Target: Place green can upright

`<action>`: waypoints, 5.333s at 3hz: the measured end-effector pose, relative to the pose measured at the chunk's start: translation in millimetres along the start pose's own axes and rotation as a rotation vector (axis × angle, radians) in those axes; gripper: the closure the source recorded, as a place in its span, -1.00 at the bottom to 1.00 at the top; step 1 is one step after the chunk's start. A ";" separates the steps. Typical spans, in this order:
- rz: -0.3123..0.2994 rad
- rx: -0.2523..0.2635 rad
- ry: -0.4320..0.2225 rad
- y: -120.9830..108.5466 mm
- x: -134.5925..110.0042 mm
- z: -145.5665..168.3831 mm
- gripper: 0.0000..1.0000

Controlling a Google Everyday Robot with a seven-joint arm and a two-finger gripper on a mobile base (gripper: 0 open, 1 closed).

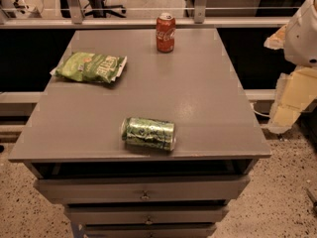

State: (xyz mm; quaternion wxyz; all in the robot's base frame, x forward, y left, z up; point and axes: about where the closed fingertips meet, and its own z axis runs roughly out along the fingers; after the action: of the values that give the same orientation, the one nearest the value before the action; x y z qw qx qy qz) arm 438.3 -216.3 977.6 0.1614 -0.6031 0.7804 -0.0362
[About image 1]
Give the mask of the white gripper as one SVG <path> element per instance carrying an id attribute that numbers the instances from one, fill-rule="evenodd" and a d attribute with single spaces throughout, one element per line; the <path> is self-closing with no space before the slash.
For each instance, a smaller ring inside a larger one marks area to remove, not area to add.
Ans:
<path id="1" fill-rule="evenodd" d="M 296 64 L 291 74 L 277 80 L 275 99 L 269 112 L 268 129 L 282 134 L 317 98 L 317 9 L 316 0 L 305 0 L 286 25 L 264 41 L 272 50 L 284 48 L 285 59 Z"/>

